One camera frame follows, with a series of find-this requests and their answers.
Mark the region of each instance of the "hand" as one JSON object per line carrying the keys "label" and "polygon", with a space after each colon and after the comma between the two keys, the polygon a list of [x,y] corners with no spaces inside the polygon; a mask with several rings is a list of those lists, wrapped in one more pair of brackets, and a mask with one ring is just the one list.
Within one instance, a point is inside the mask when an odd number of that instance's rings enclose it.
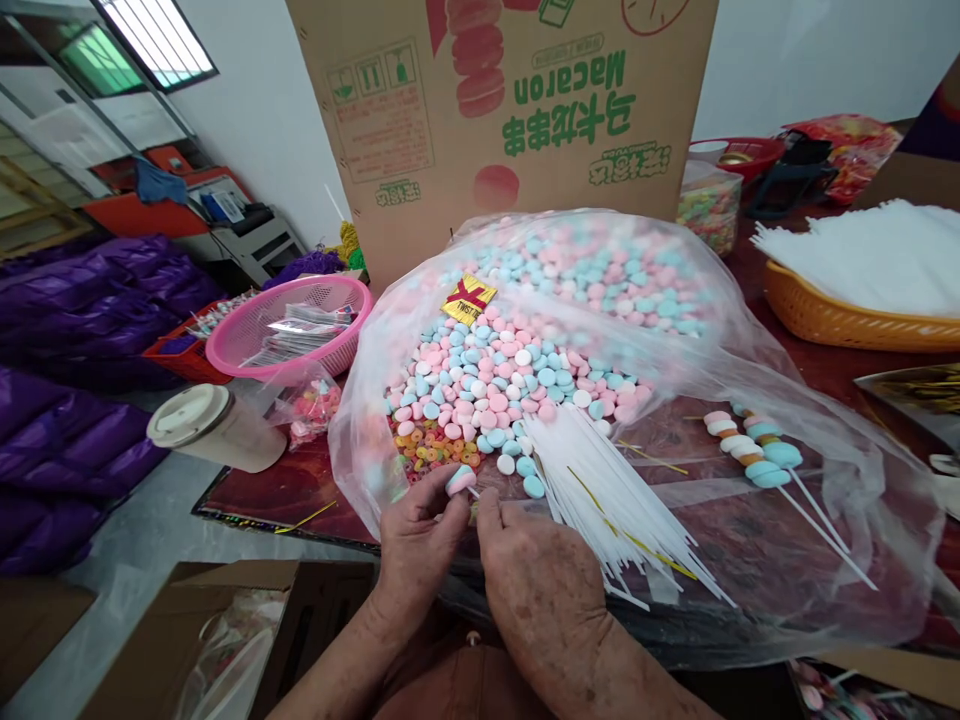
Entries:
{"label": "hand", "polygon": [[558,715],[595,693],[595,669],[616,621],[600,563],[576,530],[480,496],[477,514],[487,601],[510,655]]}
{"label": "hand", "polygon": [[458,467],[446,465],[424,476],[380,518],[382,559],[372,600],[391,623],[416,630],[450,569],[470,520],[465,493],[447,499],[447,480]]}

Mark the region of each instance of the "orange plastic basket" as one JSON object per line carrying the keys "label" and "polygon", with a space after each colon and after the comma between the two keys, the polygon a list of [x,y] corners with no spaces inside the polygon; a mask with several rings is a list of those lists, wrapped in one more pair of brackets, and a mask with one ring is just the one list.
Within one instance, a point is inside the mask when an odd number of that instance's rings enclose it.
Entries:
{"label": "orange plastic basket", "polygon": [[[222,301],[215,300],[203,308],[203,310],[198,312],[197,315],[203,315],[208,310],[216,307],[217,303],[220,302]],[[226,385],[228,382],[233,380],[233,378],[226,373],[220,372],[210,364],[210,361],[207,360],[206,355],[207,344],[203,340],[195,338],[196,342],[194,342],[193,345],[176,355],[167,355],[160,352],[161,348],[169,341],[176,340],[177,338],[187,335],[187,328],[195,323],[196,321],[191,318],[173,332],[164,335],[162,338],[159,338],[153,345],[144,351],[143,357],[149,358],[157,363],[157,365],[162,365],[167,370],[175,372],[184,380],[189,380],[190,382],[195,383],[208,382],[213,385]]]}
{"label": "orange plastic basket", "polygon": [[960,319],[866,310],[833,300],[773,260],[763,285],[770,307],[797,337],[840,347],[888,352],[960,350]]}

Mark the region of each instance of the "pink plastic basket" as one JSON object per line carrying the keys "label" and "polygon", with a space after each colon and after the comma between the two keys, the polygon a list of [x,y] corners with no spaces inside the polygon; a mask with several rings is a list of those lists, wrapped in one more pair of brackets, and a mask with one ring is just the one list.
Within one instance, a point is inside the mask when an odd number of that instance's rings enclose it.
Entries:
{"label": "pink plastic basket", "polygon": [[[308,302],[324,310],[353,305],[359,313],[337,339],[296,360],[267,367],[241,367],[260,352],[263,339],[275,334],[267,327],[284,317],[288,303]],[[359,280],[339,275],[300,278],[260,293],[231,312],[207,341],[207,359],[221,372],[262,382],[292,384],[302,379],[305,366],[321,362],[332,376],[347,370],[357,354],[360,328],[373,309],[370,290]]]}

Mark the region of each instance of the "concrete floor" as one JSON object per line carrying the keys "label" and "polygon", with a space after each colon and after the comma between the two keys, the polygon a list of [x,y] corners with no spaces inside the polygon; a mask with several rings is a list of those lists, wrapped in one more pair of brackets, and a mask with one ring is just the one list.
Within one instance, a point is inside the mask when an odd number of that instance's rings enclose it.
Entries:
{"label": "concrete floor", "polygon": [[[235,380],[231,390],[262,409],[262,385]],[[173,393],[123,398],[154,410]],[[220,466],[171,453],[93,538],[90,556],[63,577],[98,593],[96,602],[54,649],[0,717],[72,720],[173,566],[180,561],[310,559],[370,562],[365,553],[283,535],[245,532],[190,515]]]}

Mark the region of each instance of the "yellow tinsel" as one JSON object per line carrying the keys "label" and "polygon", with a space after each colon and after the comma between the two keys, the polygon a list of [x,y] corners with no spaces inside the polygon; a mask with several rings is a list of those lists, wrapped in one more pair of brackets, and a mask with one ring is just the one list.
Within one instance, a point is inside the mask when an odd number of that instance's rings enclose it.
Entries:
{"label": "yellow tinsel", "polygon": [[335,252],[344,265],[349,266],[350,256],[360,249],[360,239],[357,237],[357,229],[352,222],[344,220],[343,224],[340,225],[340,242],[340,245],[329,248],[329,250]]}

